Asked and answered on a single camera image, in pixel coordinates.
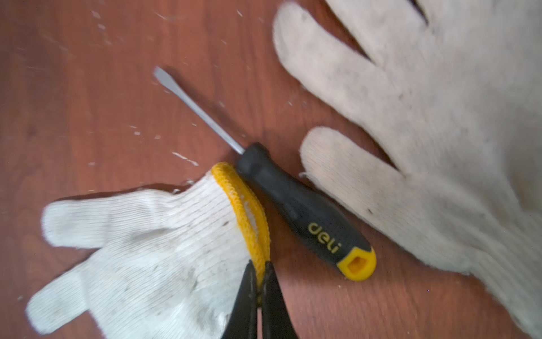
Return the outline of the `yellow black screwdriver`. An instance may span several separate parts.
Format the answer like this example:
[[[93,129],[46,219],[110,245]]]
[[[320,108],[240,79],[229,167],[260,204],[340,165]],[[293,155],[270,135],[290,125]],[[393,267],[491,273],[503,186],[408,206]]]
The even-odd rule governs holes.
[[[153,75],[240,155],[235,165],[238,174],[275,203],[308,249],[350,281],[365,281],[373,275],[377,265],[373,247],[330,199],[285,172],[263,144],[239,144],[164,69],[155,67]]]

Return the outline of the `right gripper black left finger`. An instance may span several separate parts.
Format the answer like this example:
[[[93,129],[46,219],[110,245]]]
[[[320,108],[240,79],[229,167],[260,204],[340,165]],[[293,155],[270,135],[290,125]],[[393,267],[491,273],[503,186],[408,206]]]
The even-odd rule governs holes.
[[[230,320],[221,339],[257,339],[258,286],[256,272],[249,261],[241,279]]]

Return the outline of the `white glove red cuff right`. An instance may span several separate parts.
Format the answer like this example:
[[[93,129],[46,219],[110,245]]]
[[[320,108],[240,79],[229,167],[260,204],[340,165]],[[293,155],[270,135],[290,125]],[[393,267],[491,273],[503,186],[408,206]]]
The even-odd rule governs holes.
[[[329,5],[364,56],[294,2],[275,16],[276,53],[390,163],[316,127],[309,179],[425,264],[477,277],[540,338],[540,1]]]

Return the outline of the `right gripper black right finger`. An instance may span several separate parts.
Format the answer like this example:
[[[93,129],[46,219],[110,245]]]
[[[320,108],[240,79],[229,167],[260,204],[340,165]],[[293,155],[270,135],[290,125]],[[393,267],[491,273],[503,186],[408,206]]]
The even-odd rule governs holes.
[[[298,339],[285,304],[275,268],[265,263],[261,291],[262,335],[264,339]]]

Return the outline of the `white glove yellow cuff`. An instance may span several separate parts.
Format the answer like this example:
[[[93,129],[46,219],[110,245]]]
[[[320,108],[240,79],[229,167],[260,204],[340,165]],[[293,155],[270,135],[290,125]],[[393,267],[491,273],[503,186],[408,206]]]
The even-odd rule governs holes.
[[[93,250],[31,297],[41,334],[88,312],[106,338],[219,338],[247,264],[261,283],[270,258],[261,203],[227,162],[180,194],[55,201],[41,225],[54,247]]]

